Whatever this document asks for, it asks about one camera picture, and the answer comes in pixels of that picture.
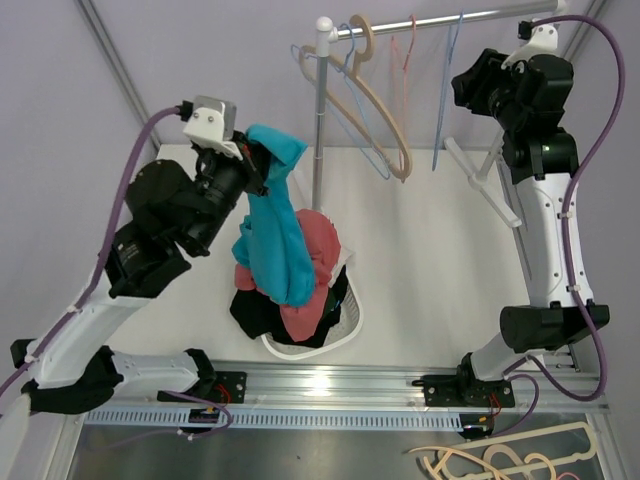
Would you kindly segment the white t shirt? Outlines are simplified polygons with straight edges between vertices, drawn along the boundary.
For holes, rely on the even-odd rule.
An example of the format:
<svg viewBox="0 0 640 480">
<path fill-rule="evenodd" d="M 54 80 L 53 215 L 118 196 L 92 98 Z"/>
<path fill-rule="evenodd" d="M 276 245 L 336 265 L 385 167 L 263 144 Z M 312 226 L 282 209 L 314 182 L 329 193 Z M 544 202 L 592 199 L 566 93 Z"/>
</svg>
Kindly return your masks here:
<svg viewBox="0 0 640 480">
<path fill-rule="evenodd" d="M 337 263 L 334 266 L 333 271 L 332 271 L 334 280 L 337 279 L 337 277 L 339 276 L 339 274 L 342 271 L 343 267 L 353 257 L 354 254 L 355 254 L 355 252 L 351 248 L 349 248 L 348 246 L 344 246 L 344 245 L 341 246 L 341 250 L 340 250 L 340 253 L 339 253 L 338 261 L 337 261 Z"/>
</svg>

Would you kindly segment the light blue wire hanger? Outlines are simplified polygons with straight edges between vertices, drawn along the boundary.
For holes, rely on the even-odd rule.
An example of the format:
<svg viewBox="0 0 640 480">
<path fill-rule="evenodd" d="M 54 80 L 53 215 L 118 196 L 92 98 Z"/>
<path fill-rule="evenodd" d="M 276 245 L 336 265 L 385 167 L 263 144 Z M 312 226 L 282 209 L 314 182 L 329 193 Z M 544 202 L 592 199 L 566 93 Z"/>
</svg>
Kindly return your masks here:
<svg viewBox="0 0 640 480">
<path fill-rule="evenodd" d="M 339 123 L 349 122 L 360 134 L 368 147 L 380 158 L 380 164 L 373 167 L 384 179 L 391 177 L 404 181 L 412 169 L 411 155 L 404 134 L 386 105 L 374 90 L 361 78 L 361 65 L 374 55 L 375 40 L 373 28 L 365 18 L 354 15 L 349 22 L 336 28 L 328 17 L 320 17 L 316 22 L 316 44 L 293 44 L 291 53 L 297 57 L 296 63 L 304 78 L 314 85 L 315 94 L 315 140 L 314 140 L 314 184 L 321 183 L 322 161 L 324 158 L 324 127 L 327 110 L 337 115 Z M 328 69 L 333 68 L 348 87 L 356 102 L 358 113 L 353 114 L 328 89 Z M 372 137 L 361 99 L 366 98 L 380 114 L 391 130 L 400 149 L 401 161 L 394 164 L 384 148 Z"/>
</svg>

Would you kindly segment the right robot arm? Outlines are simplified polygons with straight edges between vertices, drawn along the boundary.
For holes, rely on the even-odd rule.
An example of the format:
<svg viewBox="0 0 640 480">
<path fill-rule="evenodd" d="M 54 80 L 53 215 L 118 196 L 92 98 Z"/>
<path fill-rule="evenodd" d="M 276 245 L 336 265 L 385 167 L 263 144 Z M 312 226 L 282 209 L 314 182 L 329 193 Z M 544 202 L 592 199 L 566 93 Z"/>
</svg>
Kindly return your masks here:
<svg viewBox="0 0 640 480">
<path fill-rule="evenodd" d="M 609 307 L 595 301 L 586 278 L 577 225 L 577 146 L 560 125 L 573 67 L 553 54 L 512 66 L 506 59 L 486 49 L 452 80 L 456 106 L 495 119 L 503 130 L 503 188 L 521 221 L 514 236 L 529 298 L 526 305 L 504 307 L 499 333 L 465 357 L 469 371 L 456 378 L 455 392 L 470 405 L 490 394 L 490 381 L 543 350 L 595 337 L 610 321 Z"/>
</svg>

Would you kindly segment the teal t shirt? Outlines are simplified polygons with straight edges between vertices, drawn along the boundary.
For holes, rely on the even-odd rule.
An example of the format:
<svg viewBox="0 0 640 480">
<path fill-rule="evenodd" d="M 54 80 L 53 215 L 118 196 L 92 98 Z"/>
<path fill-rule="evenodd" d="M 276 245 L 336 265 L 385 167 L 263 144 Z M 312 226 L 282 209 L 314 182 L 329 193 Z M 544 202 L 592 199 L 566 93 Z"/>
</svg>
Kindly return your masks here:
<svg viewBox="0 0 640 480">
<path fill-rule="evenodd" d="M 287 179 L 308 148 L 302 140 L 254 124 L 248 140 L 268 152 L 265 196 L 248 196 L 249 211 L 240 224 L 232 254 L 249 270 L 258 289 L 279 305 L 301 307 L 312 297 L 315 273 L 291 203 Z"/>
</svg>

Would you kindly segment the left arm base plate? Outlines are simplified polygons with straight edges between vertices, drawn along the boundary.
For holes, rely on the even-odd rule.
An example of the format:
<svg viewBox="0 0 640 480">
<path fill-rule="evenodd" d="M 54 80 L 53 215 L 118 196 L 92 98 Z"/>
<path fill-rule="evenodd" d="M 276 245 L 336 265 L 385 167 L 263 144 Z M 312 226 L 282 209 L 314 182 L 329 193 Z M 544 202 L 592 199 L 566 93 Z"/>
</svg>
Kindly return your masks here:
<svg viewBox="0 0 640 480">
<path fill-rule="evenodd" d="M 197 376 L 197 381 L 180 394 L 224 405 L 243 404 L 246 381 L 244 371 L 215 371 L 204 379 Z"/>
</svg>

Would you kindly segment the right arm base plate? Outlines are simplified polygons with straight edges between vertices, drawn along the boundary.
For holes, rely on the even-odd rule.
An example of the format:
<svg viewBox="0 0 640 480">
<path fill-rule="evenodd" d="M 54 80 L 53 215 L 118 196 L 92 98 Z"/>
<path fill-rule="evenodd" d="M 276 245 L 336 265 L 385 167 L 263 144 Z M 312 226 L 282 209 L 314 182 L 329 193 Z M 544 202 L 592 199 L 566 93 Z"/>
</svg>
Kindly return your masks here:
<svg viewBox="0 0 640 480">
<path fill-rule="evenodd" d="M 513 408 L 515 398 L 510 382 L 481 381 L 461 375 L 424 375 L 411 382 L 420 388 L 428 407 Z"/>
</svg>

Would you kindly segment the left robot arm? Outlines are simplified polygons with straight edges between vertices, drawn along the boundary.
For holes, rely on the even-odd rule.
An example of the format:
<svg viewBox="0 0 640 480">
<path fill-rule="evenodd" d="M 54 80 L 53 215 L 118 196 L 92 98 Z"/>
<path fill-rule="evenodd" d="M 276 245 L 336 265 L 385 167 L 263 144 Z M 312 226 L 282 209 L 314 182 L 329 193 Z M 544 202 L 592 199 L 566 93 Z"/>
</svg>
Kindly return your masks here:
<svg viewBox="0 0 640 480">
<path fill-rule="evenodd" d="M 173 356 L 117 352 L 106 341 L 134 313 L 205 257 L 243 193 L 264 195 L 271 154 L 244 133 L 233 133 L 225 155 L 194 145 L 194 176 L 176 161 L 145 165 L 128 185 L 131 220 L 114 234 L 93 292 L 83 295 L 51 342 L 16 340 L 15 366 L 34 358 L 22 394 L 30 411 L 74 415 L 113 398 L 203 401 L 216 371 L 197 348 Z"/>
</svg>

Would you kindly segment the salmon pink shirt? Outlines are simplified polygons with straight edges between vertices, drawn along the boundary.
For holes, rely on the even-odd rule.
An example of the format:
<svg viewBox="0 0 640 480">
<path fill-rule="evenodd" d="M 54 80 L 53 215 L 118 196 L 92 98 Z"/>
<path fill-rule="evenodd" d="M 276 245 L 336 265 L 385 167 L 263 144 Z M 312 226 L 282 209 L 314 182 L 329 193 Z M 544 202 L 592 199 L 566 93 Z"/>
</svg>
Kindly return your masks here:
<svg viewBox="0 0 640 480">
<path fill-rule="evenodd" d="M 284 345 L 320 348 L 329 330 L 340 320 L 349 282 L 345 267 L 333 275 L 341 253 L 333 223 L 309 209 L 297 211 L 296 218 L 314 268 L 315 286 L 310 300 L 299 307 L 277 304 L 258 287 L 250 270 L 238 264 L 230 314 L 251 339 L 269 334 Z"/>
</svg>

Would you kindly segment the pink wire hanger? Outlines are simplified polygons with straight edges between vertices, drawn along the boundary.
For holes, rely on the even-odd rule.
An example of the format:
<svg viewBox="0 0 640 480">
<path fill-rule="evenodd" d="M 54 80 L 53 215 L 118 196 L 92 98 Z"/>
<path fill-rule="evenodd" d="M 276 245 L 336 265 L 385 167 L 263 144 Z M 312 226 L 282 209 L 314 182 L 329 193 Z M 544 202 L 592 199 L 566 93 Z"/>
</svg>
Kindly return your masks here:
<svg viewBox="0 0 640 480">
<path fill-rule="evenodd" d="M 390 40 L 390 73 L 392 80 L 392 97 L 394 105 L 393 112 L 396 114 L 396 122 L 399 131 L 402 134 L 406 133 L 406 118 L 408 106 L 407 85 L 410 60 L 415 44 L 417 30 L 415 15 L 411 14 L 409 19 L 411 21 L 411 39 L 406 51 L 402 51 L 401 45 L 396 35 L 392 35 Z"/>
</svg>

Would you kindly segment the black t shirt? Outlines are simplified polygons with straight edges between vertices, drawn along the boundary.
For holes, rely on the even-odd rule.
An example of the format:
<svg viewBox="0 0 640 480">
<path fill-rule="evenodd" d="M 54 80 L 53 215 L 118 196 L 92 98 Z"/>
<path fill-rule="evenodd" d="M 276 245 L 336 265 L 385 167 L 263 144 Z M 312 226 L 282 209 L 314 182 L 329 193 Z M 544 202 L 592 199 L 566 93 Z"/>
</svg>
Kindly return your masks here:
<svg viewBox="0 0 640 480">
<path fill-rule="evenodd" d="M 230 314 L 244 333 L 251 339 L 263 334 L 283 345 L 295 345 L 317 349 L 325 345 L 329 330 L 337 325 L 341 318 L 341 304 L 347 293 L 349 281 L 347 267 L 340 273 L 328 290 L 323 316 L 315 328 L 314 334 L 307 340 L 294 341 L 285 329 L 279 306 L 257 290 L 238 290 L 231 302 Z"/>
</svg>

